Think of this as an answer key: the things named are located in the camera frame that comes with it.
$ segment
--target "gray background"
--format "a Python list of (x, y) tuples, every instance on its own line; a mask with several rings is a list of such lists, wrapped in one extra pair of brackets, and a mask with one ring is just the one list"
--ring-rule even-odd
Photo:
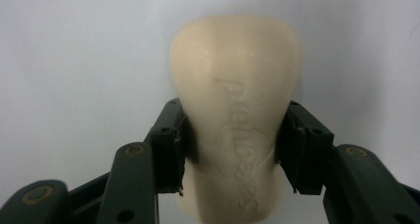
[[(142, 141), (176, 96), (167, 52), (187, 22), (266, 14), (301, 35), (294, 99), (420, 188), (420, 0), (0, 0), (0, 204), (56, 178), (69, 189)], [(322, 199), (286, 190), (264, 223), (326, 223)], [(175, 195), (160, 223), (193, 223)]]

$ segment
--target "grasped object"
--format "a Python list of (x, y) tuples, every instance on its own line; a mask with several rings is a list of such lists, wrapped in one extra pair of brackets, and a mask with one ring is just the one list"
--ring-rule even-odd
[(201, 223), (255, 223), (281, 196), (275, 135), (300, 77), (293, 30), (262, 16), (194, 21), (174, 38), (171, 74), (196, 135), (181, 207)]

